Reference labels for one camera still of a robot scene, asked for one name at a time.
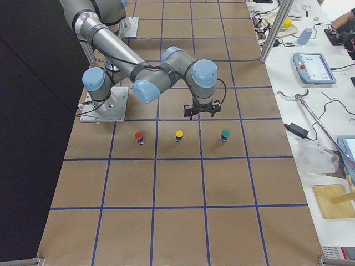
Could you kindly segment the person hand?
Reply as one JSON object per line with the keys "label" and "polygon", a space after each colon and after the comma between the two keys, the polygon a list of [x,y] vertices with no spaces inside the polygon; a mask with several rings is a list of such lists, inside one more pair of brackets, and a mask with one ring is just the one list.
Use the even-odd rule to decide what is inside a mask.
{"label": "person hand", "polygon": [[340,27],[354,20],[354,8],[349,12],[341,15],[336,20],[332,22],[332,28],[338,30]]}

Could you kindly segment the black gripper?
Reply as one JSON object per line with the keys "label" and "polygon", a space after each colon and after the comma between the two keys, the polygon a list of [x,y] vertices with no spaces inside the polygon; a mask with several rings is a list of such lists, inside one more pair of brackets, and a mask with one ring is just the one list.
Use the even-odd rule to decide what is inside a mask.
{"label": "black gripper", "polygon": [[195,100],[193,100],[192,106],[187,107],[187,116],[190,119],[201,112],[209,113],[211,117],[214,117],[214,114],[219,112],[219,107],[213,106],[212,101],[207,104],[201,104]]}

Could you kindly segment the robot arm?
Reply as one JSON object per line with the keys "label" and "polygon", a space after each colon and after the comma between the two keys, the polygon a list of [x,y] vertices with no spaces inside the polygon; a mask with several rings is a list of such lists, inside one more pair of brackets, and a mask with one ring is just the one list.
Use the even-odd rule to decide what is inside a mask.
{"label": "robot arm", "polygon": [[103,102],[110,97],[108,80],[116,83],[129,78],[134,94],[143,103],[159,98],[182,79],[192,95],[192,104],[184,106],[184,116],[220,112],[222,103],[214,100],[218,70],[213,61],[197,60],[172,46],[158,66],[151,66],[120,39],[119,24],[126,18],[126,1],[61,1],[61,5],[69,28],[79,40],[100,51],[119,71],[118,77],[101,68],[84,73],[82,81],[96,110],[102,111]]}

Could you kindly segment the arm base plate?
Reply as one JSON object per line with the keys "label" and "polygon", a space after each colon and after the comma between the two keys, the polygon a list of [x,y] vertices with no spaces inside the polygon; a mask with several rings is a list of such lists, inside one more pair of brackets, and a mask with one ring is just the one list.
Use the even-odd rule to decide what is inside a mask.
{"label": "arm base plate", "polygon": [[84,114],[80,114],[79,121],[83,123],[124,122],[128,94],[128,87],[114,86],[111,88],[111,96],[108,100],[98,110],[94,110],[92,99],[87,93],[85,100],[89,104],[83,106]]}
{"label": "arm base plate", "polygon": [[138,17],[126,17],[120,22],[121,38],[136,38],[138,32]]}

